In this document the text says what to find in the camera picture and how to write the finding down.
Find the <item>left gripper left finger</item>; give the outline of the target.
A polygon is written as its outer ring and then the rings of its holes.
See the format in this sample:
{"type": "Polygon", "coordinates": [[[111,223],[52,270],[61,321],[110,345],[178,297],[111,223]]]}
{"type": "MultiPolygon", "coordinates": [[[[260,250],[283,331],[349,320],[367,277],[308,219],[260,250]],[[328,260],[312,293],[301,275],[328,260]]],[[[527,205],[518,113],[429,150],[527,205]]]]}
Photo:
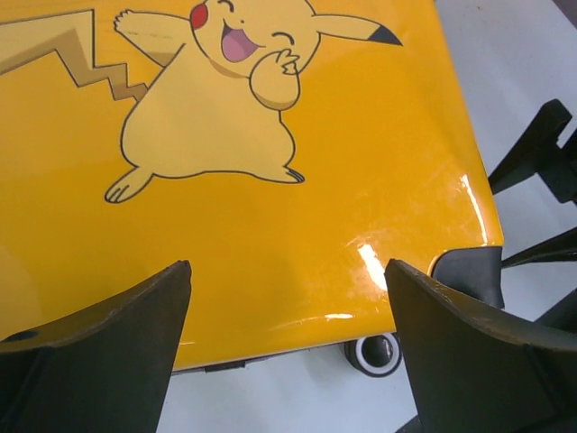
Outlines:
{"type": "Polygon", "coordinates": [[[3,432],[156,431],[191,295],[179,261],[1,342],[3,432]]]}

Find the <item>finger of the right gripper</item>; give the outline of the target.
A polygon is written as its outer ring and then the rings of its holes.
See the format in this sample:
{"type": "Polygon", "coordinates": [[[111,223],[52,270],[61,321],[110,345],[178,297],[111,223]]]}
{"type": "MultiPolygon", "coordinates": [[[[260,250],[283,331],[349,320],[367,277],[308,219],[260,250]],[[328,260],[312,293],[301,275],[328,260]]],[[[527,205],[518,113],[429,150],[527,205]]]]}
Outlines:
{"type": "Polygon", "coordinates": [[[576,134],[564,146],[558,140],[572,114],[558,99],[541,106],[527,129],[489,175],[491,192],[499,194],[538,175],[560,203],[576,200],[576,134]]]}
{"type": "Polygon", "coordinates": [[[503,268],[530,263],[575,262],[577,228],[535,244],[519,253],[515,253],[501,262],[503,268]]]}

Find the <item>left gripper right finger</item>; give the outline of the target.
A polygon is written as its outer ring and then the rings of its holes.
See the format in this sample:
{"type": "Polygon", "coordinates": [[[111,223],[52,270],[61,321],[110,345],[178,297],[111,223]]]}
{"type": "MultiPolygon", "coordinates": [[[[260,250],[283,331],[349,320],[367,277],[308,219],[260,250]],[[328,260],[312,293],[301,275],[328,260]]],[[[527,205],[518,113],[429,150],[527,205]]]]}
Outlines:
{"type": "Polygon", "coordinates": [[[401,260],[385,271],[416,432],[574,432],[576,306],[529,321],[401,260]]]}

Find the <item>yellow Pikachu suitcase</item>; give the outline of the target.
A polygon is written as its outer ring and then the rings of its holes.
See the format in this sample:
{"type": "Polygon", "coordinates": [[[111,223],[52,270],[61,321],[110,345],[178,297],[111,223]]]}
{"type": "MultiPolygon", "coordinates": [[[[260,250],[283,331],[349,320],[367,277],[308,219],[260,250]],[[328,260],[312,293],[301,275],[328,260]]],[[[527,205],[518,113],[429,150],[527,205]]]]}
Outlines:
{"type": "Polygon", "coordinates": [[[501,306],[433,1],[4,1],[1,334],[192,275],[175,366],[397,360],[385,268],[501,306]]]}

